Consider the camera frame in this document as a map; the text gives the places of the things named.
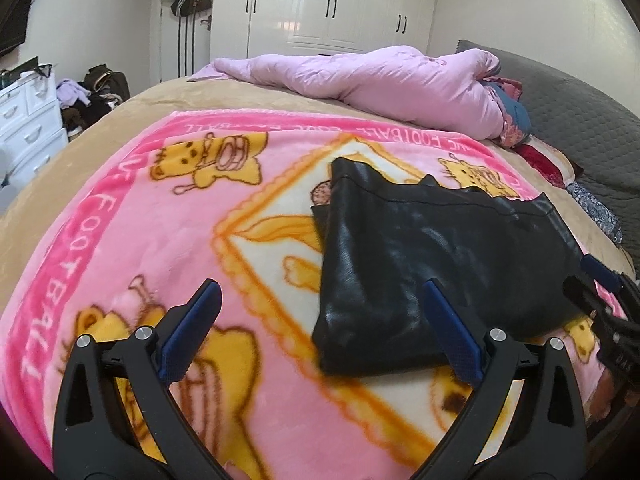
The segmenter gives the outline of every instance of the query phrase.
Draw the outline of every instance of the gray pillow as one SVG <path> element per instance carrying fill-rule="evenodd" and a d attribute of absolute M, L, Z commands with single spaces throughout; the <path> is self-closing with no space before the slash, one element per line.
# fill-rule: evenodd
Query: gray pillow
<path fill-rule="evenodd" d="M 460 40 L 456 52 L 495 54 L 500 75 L 522 83 L 532 134 L 584 168 L 580 182 L 620 219 L 623 246 L 640 262 L 640 119 L 593 86 L 526 57 Z"/>

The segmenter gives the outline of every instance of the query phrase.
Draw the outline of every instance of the white dresser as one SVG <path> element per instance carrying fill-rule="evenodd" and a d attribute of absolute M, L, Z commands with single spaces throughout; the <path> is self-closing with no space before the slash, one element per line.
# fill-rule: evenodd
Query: white dresser
<path fill-rule="evenodd" d="M 0 90 L 0 214 L 29 181 L 68 144 L 49 78 L 24 73 Z"/>

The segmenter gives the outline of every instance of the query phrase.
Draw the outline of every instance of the pink fleece blanket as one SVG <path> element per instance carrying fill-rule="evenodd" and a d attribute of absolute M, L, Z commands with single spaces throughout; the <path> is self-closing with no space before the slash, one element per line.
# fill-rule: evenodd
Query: pink fleece blanket
<path fill-rule="evenodd" d="M 212 277 L 222 313 L 172 393 L 217 459 L 253 480 L 411 476 L 470 390 L 447 367 L 359 380 L 319 372 L 310 334 L 322 254 L 310 206 L 338 156 L 398 183 L 430 173 L 494 196 L 538 194 L 462 134 L 264 110 L 172 114 L 89 179 L 0 319 L 0 402 L 44 462 L 76 338 L 125 338 L 155 325 Z M 589 334 L 585 320 L 559 332 L 585 399 L 602 374 Z M 484 458 L 497 451 L 520 388 Z M 120 393 L 143 449 L 161 459 L 125 381 Z"/>
<path fill-rule="evenodd" d="M 337 99 L 383 117 L 425 128 L 460 132 L 472 139 L 495 139 L 504 117 L 479 81 L 500 62 L 473 48 L 438 58 L 410 46 L 390 46 L 367 54 L 216 59 L 191 80 L 220 78 L 288 88 L 315 99 Z"/>

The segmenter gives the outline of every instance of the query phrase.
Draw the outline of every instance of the white wardrobe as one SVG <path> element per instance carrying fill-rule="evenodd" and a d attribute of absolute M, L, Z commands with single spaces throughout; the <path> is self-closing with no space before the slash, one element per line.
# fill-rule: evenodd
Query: white wardrobe
<path fill-rule="evenodd" d="M 426 52 L 436 0 L 213 0 L 210 54 L 316 56 L 408 44 Z"/>

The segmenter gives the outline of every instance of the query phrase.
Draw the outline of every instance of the blue clamp handle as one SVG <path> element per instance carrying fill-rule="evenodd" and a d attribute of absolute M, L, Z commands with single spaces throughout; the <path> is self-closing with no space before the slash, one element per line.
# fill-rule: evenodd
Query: blue clamp handle
<path fill-rule="evenodd" d="M 184 308 L 186 313 L 156 350 L 158 377 L 167 385 L 181 381 L 189 370 L 222 309 L 222 289 L 218 282 L 206 280 L 185 306 L 174 308 Z"/>
<path fill-rule="evenodd" d="M 422 287 L 422 302 L 422 311 L 453 371 L 461 381 L 477 388 L 484 371 L 476 339 L 433 280 Z"/>
<path fill-rule="evenodd" d="M 612 294 L 620 292 L 622 288 L 620 275 L 608 269 L 595 256 L 585 254 L 580 260 L 580 268 Z"/>

